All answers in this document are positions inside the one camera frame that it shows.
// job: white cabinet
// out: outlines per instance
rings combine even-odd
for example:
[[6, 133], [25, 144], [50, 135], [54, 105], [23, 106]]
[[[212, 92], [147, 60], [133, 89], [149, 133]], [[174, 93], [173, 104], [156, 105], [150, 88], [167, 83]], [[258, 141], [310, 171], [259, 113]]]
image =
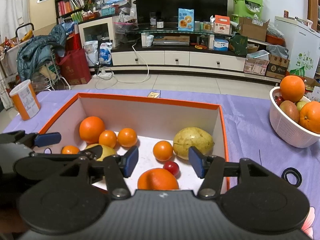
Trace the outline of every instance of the white cabinet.
[[116, 44], [116, 35], [113, 29], [115, 17], [107, 17], [90, 22], [79, 23], [79, 34], [81, 44], [85, 41], [112, 42], [112, 47]]
[[164, 51], [112, 52], [112, 63], [119, 65], [164, 65]]
[[190, 52], [190, 66], [243, 71], [245, 58], [203, 52]]
[[188, 66], [189, 65], [189, 51], [170, 51], [164, 52], [165, 65]]

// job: blue gripper pad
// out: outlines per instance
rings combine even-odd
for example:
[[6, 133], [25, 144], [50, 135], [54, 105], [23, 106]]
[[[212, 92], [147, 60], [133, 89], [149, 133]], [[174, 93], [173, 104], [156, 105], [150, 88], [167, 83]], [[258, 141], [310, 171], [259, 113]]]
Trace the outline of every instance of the blue gripper pad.
[[138, 148], [136, 146], [132, 146], [122, 158], [124, 158], [124, 167], [123, 167], [124, 177], [129, 178], [139, 159]]
[[59, 143], [61, 141], [61, 134], [58, 132], [38, 134], [35, 138], [35, 146], [43, 147]]
[[203, 158], [202, 153], [194, 146], [189, 148], [189, 162], [193, 169], [195, 170], [197, 176], [201, 179], [205, 176], [205, 171], [203, 167]]

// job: glass shelf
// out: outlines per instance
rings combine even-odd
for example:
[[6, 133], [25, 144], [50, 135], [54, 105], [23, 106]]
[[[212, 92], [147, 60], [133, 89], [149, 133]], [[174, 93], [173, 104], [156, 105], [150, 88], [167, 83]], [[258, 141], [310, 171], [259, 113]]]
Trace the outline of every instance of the glass shelf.
[[214, 32], [206, 32], [206, 31], [180, 31], [178, 28], [162, 28], [162, 29], [150, 29], [150, 28], [139, 28], [132, 31], [128, 31], [127, 33], [185, 33], [185, 34], [215, 34], [221, 36], [232, 36], [229, 34], [221, 34], [221, 33], [214, 33]]

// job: white refrigerator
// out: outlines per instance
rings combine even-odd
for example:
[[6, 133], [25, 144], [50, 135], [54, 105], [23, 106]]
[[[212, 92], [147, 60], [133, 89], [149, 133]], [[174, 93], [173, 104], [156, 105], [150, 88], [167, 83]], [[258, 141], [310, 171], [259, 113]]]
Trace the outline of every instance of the white refrigerator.
[[275, 17], [275, 26], [284, 34], [285, 46], [289, 50], [288, 71], [313, 78], [320, 58], [320, 34], [298, 21], [283, 17]]

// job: blue jacket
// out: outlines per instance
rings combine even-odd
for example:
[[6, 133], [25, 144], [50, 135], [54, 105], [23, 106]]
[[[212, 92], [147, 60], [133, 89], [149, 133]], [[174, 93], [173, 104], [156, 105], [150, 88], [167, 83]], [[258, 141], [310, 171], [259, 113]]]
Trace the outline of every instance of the blue jacket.
[[51, 46], [60, 57], [64, 56], [66, 32], [61, 25], [55, 25], [49, 35], [39, 35], [23, 44], [17, 54], [17, 68], [21, 81], [31, 79], [33, 73], [50, 62]]

